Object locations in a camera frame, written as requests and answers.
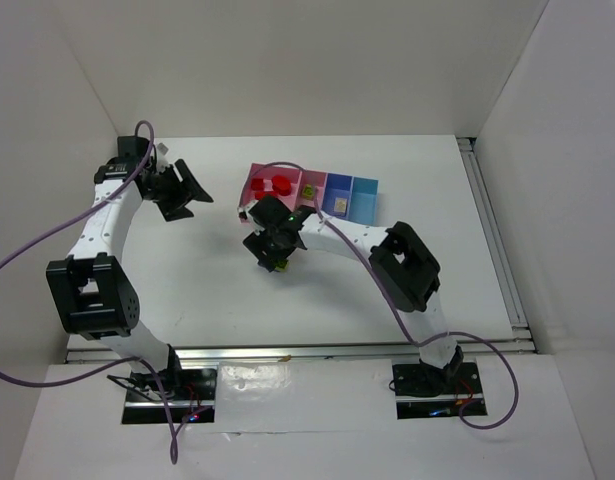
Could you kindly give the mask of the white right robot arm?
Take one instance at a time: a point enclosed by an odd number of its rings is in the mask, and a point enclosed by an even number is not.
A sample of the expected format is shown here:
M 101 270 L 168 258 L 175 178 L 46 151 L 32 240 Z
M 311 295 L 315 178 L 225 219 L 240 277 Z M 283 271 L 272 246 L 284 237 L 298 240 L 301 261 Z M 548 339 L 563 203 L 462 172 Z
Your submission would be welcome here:
M 418 394 L 436 396 L 450 386 L 463 352 L 448 333 L 439 295 L 440 264 L 409 224 L 361 225 L 310 206 L 292 211 L 271 195 L 239 207 L 238 215 L 253 229 L 243 245 L 269 272 L 284 266 L 298 249 L 360 262 L 406 340 L 418 349 Z

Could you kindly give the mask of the small red lego brick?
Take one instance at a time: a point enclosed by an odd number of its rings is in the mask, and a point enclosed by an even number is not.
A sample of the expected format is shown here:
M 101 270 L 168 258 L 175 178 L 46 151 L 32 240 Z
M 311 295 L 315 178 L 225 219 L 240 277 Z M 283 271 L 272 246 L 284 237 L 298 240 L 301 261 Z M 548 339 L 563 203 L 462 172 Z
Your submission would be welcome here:
M 250 183 L 250 187 L 252 191 L 264 191 L 265 190 L 265 181 L 262 178 L 253 178 Z

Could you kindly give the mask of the white lego brick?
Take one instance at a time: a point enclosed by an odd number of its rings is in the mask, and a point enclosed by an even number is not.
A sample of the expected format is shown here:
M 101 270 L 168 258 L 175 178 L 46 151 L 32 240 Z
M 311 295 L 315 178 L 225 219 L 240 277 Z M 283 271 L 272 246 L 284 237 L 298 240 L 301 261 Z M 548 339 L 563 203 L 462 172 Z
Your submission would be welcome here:
M 347 210 L 347 200 L 345 198 L 337 198 L 334 204 L 334 211 L 345 214 Z

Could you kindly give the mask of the green lego brick with studs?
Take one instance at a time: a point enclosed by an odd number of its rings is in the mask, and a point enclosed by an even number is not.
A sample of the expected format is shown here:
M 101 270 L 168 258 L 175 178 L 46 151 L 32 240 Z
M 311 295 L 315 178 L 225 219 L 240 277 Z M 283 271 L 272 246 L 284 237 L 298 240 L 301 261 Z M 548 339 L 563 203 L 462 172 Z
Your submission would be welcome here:
M 301 196 L 307 200 L 313 200 L 315 197 L 315 188 L 311 184 L 306 184 L 301 192 Z

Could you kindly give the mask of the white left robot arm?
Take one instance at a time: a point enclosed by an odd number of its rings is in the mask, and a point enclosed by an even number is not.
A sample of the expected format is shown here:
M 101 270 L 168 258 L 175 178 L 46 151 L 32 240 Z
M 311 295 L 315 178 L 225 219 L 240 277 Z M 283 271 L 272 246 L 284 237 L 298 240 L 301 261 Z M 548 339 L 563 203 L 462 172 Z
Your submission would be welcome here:
M 174 348 L 157 339 L 141 320 L 139 296 L 121 259 L 129 227 L 145 201 L 164 220 L 192 217 L 192 201 L 210 203 L 182 159 L 160 159 L 141 136 L 120 136 L 117 155 L 94 176 L 95 213 L 62 260 L 48 264 L 46 279 L 64 330 L 96 341 L 131 361 L 131 381 L 142 390 L 182 386 Z

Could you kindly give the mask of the green lego plate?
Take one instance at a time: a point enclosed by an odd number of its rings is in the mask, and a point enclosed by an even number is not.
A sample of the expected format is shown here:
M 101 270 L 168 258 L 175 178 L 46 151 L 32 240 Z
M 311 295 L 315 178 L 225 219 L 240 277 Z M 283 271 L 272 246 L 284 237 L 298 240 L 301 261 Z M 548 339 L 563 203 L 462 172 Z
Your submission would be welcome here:
M 287 259 L 277 260 L 275 262 L 274 270 L 276 272 L 284 272 L 287 270 L 288 264 L 289 264 L 289 261 Z

